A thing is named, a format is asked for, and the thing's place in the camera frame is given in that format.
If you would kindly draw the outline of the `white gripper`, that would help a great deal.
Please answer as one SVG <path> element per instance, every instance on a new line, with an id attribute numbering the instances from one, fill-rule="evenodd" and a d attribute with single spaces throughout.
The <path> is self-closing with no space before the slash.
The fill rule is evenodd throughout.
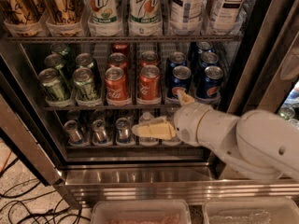
<path id="1" fill-rule="evenodd" d="M 194 98 L 183 90 L 178 90 L 178 100 L 182 107 L 174 115 L 175 128 L 166 116 L 161 116 L 134 125 L 133 134 L 170 140 L 177 133 L 182 142 L 206 147 L 216 155 L 225 154 L 237 146 L 236 124 L 239 117 L 215 110 L 211 105 L 195 103 Z"/>

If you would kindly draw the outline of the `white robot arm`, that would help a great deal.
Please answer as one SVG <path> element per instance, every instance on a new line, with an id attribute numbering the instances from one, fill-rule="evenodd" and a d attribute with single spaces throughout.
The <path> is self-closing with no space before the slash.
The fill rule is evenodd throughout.
<path id="1" fill-rule="evenodd" d="M 243 176 L 275 180 L 286 175 L 299 180 L 299 130 L 269 111 L 255 109 L 238 117 L 195 101 L 181 91 L 180 108 L 171 121 L 161 116 L 132 128 L 139 137 L 177 137 L 194 147 L 206 147 Z"/>

